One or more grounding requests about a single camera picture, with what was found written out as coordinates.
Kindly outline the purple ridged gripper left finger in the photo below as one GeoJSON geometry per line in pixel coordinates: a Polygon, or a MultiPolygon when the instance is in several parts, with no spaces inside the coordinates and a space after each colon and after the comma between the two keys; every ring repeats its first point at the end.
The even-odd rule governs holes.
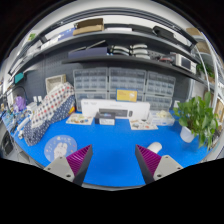
{"type": "Polygon", "coordinates": [[[67,157],[59,156],[46,166],[44,170],[81,186],[92,155],[92,145],[88,145],[67,157]]]}

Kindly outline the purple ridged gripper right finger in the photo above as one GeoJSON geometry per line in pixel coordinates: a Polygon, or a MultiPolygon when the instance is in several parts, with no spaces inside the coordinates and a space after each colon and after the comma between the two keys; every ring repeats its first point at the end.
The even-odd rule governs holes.
{"type": "Polygon", "coordinates": [[[146,184],[182,169],[182,166],[169,155],[160,156],[140,145],[135,146],[135,156],[146,184]]]}

